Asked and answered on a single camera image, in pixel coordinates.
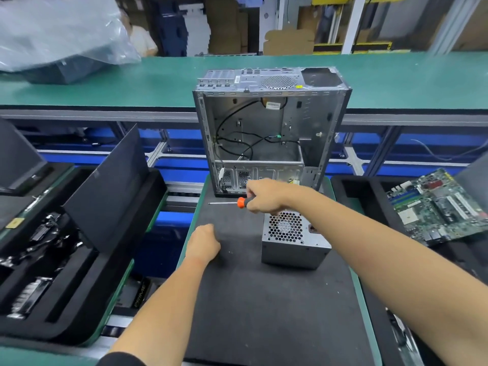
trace orange screwdriver handle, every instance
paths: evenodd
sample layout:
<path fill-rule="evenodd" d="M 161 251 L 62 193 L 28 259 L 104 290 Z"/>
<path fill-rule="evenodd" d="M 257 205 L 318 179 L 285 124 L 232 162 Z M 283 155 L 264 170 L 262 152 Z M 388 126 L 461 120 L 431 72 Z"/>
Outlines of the orange screwdriver handle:
<path fill-rule="evenodd" d="M 253 200 L 255 196 L 250 196 L 250 197 L 240 197 L 237 199 L 237 206 L 241 209 L 247 207 L 247 203 L 249 203 L 251 200 Z"/>

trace yellow label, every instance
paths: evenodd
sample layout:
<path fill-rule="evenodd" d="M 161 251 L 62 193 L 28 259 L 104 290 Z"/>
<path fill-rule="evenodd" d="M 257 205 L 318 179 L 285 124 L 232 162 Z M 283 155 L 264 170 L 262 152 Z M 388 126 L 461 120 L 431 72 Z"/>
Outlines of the yellow label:
<path fill-rule="evenodd" d="M 17 228 L 25 220 L 25 218 L 14 218 L 5 228 Z"/>

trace right hand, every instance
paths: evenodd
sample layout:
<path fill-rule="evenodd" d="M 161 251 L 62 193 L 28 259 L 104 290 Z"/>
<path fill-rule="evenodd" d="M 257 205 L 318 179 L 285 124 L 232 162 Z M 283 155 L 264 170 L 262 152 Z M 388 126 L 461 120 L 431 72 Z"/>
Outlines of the right hand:
<path fill-rule="evenodd" d="M 290 208 L 287 204 L 289 196 L 296 190 L 298 185 L 286 184 L 270 178 L 249 180 L 247 182 L 247 196 L 256 196 L 247 204 L 251 212 L 263 212 L 277 214 L 284 209 Z"/>
<path fill-rule="evenodd" d="M 219 250 L 220 243 L 215 239 L 214 225 L 209 223 L 193 231 L 186 246 L 185 258 L 196 258 L 206 266 Z"/>

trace motherboard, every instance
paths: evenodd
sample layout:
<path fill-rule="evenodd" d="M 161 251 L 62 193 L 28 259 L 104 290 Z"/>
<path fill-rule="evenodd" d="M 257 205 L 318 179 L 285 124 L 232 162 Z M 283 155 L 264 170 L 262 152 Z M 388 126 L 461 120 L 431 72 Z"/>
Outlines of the motherboard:
<path fill-rule="evenodd" d="M 442 168 L 387 196 L 409 236 L 426 246 L 488 230 L 488 214 Z"/>

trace clear plastic wrap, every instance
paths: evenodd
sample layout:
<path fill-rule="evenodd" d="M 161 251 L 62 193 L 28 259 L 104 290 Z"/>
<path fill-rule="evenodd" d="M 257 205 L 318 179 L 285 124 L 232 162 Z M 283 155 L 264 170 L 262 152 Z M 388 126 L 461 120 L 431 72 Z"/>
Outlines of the clear plastic wrap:
<path fill-rule="evenodd" d="M 0 71 L 19 72 L 84 56 L 139 62 L 115 0 L 0 1 Z"/>

